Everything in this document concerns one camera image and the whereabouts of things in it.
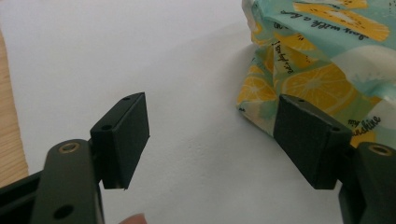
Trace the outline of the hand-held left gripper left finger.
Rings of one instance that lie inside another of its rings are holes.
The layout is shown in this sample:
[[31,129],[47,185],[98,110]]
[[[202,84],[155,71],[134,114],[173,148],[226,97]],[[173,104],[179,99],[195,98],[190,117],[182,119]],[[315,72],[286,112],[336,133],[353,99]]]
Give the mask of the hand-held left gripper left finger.
[[94,124],[90,134],[104,188],[128,189],[149,140],[145,93],[121,98]]

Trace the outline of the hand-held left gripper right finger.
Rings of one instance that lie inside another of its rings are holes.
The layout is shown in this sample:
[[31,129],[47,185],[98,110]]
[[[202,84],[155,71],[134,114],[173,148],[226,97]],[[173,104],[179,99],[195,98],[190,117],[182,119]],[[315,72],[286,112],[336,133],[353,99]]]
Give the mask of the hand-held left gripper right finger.
[[273,136],[314,189],[334,189],[336,163],[352,133],[301,98],[281,94]]

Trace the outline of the lemon print fabric bag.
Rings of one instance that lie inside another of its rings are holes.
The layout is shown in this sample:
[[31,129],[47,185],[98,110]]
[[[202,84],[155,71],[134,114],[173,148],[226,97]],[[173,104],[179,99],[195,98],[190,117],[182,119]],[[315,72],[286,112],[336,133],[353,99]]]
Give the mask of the lemon print fabric bag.
[[257,49],[236,100],[273,133],[281,94],[396,149],[396,0],[242,0]]

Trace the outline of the light wooden board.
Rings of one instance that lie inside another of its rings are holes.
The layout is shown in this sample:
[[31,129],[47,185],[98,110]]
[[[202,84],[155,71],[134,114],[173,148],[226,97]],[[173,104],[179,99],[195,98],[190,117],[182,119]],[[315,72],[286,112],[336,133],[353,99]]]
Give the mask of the light wooden board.
[[28,165],[13,97],[6,43],[0,31],[0,188],[26,176]]

